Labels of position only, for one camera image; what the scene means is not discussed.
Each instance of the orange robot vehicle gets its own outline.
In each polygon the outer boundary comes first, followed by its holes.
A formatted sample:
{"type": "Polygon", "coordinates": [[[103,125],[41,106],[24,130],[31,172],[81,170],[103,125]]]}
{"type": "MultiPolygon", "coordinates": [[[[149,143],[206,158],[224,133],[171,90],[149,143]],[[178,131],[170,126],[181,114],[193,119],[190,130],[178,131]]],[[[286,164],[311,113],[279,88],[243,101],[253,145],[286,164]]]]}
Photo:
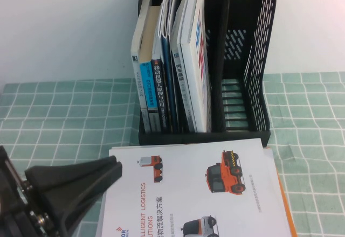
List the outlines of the orange robot vehicle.
{"type": "Polygon", "coordinates": [[[162,158],[158,156],[141,157],[138,161],[140,167],[153,166],[153,180],[155,183],[161,182],[163,179],[163,163],[162,158]]]}
{"type": "Polygon", "coordinates": [[[206,172],[207,184],[212,193],[230,192],[241,195],[246,186],[242,183],[242,168],[237,164],[238,155],[223,151],[222,162],[210,166],[206,172]]]}

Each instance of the black mechanical arm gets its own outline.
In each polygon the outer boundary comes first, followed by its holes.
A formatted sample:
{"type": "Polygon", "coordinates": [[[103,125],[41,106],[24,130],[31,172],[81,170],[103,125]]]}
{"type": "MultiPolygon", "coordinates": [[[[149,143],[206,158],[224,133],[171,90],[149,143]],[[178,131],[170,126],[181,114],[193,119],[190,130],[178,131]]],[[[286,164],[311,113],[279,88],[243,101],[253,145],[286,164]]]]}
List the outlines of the black mechanical arm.
{"type": "Polygon", "coordinates": [[[0,146],[0,237],[71,237],[84,215],[122,176],[115,156],[67,166],[34,166],[22,180],[0,146]]]}

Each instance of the tabletop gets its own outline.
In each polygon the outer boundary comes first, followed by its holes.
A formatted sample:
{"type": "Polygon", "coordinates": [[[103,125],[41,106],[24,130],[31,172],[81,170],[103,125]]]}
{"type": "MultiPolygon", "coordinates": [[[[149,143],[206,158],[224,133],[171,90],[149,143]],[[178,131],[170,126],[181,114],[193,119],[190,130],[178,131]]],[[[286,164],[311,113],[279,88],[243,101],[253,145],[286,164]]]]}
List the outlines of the tabletop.
{"type": "MultiPolygon", "coordinates": [[[[269,74],[268,146],[299,236],[345,236],[345,73],[269,74]]],[[[134,79],[9,84],[0,96],[0,143],[23,175],[33,165],[106,157],[137,145],[134,79]]],[[[101,202],[75,237],[94,237],[101,202]]]]}

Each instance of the blue book spine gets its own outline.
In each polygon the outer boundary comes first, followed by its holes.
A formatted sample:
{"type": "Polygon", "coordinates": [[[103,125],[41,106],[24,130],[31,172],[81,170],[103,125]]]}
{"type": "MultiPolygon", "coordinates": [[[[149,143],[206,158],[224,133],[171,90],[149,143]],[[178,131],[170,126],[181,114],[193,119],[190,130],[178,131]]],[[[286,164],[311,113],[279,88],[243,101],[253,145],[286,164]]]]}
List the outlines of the blue book spine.
{"type": "Polygon", "coordinates": [[[168,100],[169,108],[171,113],[171,123],[172,130],[174,133],[178,132],[178,122],[176,114],[176,103],[175,103],[175,91],[174,91],[174,80],[173,80],[173,69],[171,67],[171,56],[170,56],[170,47],[169,41],[167,39],[162,39],[162,49],[164,57],[164,71],[167,77],[167,89],[168,89],[168,100]]]}
{"type": "Polygon", "coordinates": [[[150,62],[140,64],[142,83],[144,86],[147,110],[150,117],[152,132],[161,132],[160,118],[158,114],[157,95],[150,62]]]}

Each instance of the book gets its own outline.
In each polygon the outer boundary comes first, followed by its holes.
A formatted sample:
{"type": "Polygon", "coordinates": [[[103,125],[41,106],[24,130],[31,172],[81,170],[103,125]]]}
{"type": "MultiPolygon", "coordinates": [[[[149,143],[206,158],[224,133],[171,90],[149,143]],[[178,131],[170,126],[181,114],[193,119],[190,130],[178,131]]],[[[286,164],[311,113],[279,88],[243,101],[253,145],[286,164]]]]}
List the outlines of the book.
{"type": "Polygon", "coordinates": [[[164,70],[165,86],[167,90],[167,104],[169,117],[172,126],[172,132],[177,133],[179,129],[178,115],[176,106],[175,84],[173,68],[171,63],[171,52],[169,43],[168,19],[171,10],[171,0],[162,1],[162,9],[158,21],[158,37],[161,43],[162,67],[164,70]]]}
{"type": "Polygon", "coordinates": [[[181,59],[180,59],[180,55],[178,53],[178,47],[177,47],[178,28],[180,27],[184,3],[185,3],[185,0],[181,0],[180,6],[177,9],[174,25],[172,26],[170,42],[171,42],[171,55],[174,57],[174,66],[175,66],[175,70],[176,70],[176,74],[178,78],[177,80],[180,85],[182,102],[183,102],[184,111],[187,118],[188,129],[189,129],[189,132],[194,133],[196,131],[196,125],[195,125],[194,112],[192,108],[190,92],[189,92],[189,87],[188,87],[188,78],[185,72],[184,65],[181,64],[181,59]]]}
{"type": "Polygon", "coordinates": [[[172,132],[172,129],[169,123],[167,98],[165,97],[167,94],[167,90],[165,87],[165,78],[162,67],[162,53],[160,39],[158,37],[158,24],[156,26],[154,35],[151,64],[154,75],[155,90],[157,94],[158,113],[160,116],[161,129],[163,133],[170,133],[172,132]]]}
{"type": "Polygon", "coordinates": [[[150,126],[149,114],[148,114],[147,104],[146,104],[146,99],[145,99],[144,85],[142,82],[142,76],[141,76],[141,71],[140,71],[139,51],[140,51],[140,46],[141,46],[143,30],[146,23],[147,12],[149,10],[149,6],[151,6],[151,3],[152,3],[152,0],[142,0],[140,13],[139,13],[135,31],[133,34],[132,45],[130,48],[130,54],[132,56],[133,70],[134,70],[136,87],[137,87],[138,96],[139,96],[141,114],[142,114],[144,129],[146,133],[151,132],[151,126],[150,126]]]}
{"type": "Polygon", "coordinates": [[[139,53],[139,63],[143,82],[143,88],[146,97],[147,110],[150,118],[152,132],[161,132],[160,118],[158,114],[157,96],[154,85],[154,76],[152,71],[152,49],[155,37],[155,30],[160,13],[160,6],[150,6],[147,13],[147,22],[145,24],[142,43],[139,53]]]}
{"type": "Polygon", "coordinates": [[[103,201],[103,237],[119,227],[125,236],[297,236],[272,150],[260,139],[109,155],[123,174],[103,201]]]}
{"type": "Polygon", "coordinates": [[[204,0],[186,0],[178,29],[177,46],[185,68],[196,132],[211,131],[210,82],[207,66],[204,0]]]}

